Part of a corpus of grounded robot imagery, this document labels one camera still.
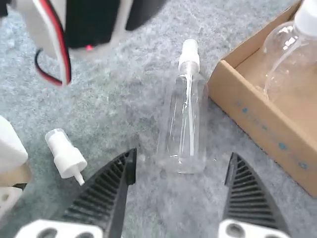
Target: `red light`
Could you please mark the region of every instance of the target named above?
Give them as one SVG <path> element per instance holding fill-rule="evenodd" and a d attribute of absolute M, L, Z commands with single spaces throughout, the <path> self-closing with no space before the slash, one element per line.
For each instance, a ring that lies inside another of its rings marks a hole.
<path fill-rule="evenodd" d="M 93 49 L 92 45 L 86 45 L 86 50 L 91 51 Z"/>

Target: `bottle neck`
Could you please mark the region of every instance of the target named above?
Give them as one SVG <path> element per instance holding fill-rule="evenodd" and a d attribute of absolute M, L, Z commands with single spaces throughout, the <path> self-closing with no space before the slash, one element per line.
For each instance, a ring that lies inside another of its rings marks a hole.
<path fill-rule="evenodd" d="M 314 35 L 309 35 L 307 33 L 305 33 L 304 31 L 301 31 L 299 26 L 296 26 L 296 22 L 293 21 L 293 32 L 296 36 L 301 37 L 302 39 L 305 40 L 317 40 L 317 37 Z"/>
<path fill-rule="evenodd" d="M 196 62 L 186 61 L 181 64 L 179 71 L 182 74 L 193 75 L 193 74 L 199 73 L 199 66 Z"/>

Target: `plastic bottle in box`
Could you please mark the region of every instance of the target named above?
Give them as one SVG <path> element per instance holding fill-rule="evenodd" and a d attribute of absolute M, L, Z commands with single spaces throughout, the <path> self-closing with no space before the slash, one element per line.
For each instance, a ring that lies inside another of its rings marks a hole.
<path fill-rule="evenodd" d="M 286 94 L 307 95 L 317 86 L 317 0 L 304 0 L 294 21 L 279 25 L 263 45 L 267 67 L 264 94 L 276 101 Z"/>

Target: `cardboard box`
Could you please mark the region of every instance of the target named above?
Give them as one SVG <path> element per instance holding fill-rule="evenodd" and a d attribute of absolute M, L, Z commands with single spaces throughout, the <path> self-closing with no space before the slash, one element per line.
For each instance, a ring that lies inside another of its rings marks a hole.
<path fill-rule="evenodd" d="M 261 71 L 259 50 L 267 35 L 290 20 L 297 3 L 240 44 L 216 66 L 208 82 L 210 97 L 311 196 L 317 196 L 317 87 L 315 100 L 298 95 L 273 103 L 255 88 Z M 297 112 L 305 103 L 307 110 Z"/>
<path fill-rule="evenodd" d="M 26 184 L 31 180 L 31 170 L 28 162 L 14 170 L 0 174 L 0 186 L 11 187 L 17 184 Z"/>

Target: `gray carpet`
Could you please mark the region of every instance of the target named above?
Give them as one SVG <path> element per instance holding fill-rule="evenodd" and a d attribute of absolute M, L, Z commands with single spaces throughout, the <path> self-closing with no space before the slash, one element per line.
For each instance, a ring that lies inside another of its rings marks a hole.
<path fill-rule="evenodd" d="M 299 187 L 212 101 L 203 174 L 175 175 L 154 165 L 164 87 L 177 71 L 182 42 L 197 39 L 202 75 L 293 0 L 171 0 L 162 12 L 102 61 L 73 59 L 73 84 L 58 90 L 35 73 L 35 46 L 19 14 L 10 12 L 0 31 L 0 115 L 10 120 L 29 153 L 33 180 L 27 185 L 0 237 L 50 217 L 78 194 L 73 178 L 61 179 L 44 141 L 61 127 L 88 161 L 88 179 L 130 146 L 140 143 L 137 182 L 128 191 L 124 238 L 216 237 L 232 151 L 259 174 L 294 238 L 317 237 L 317 201 Z M 56 63 L 41 58 L 50 71 Z"/>

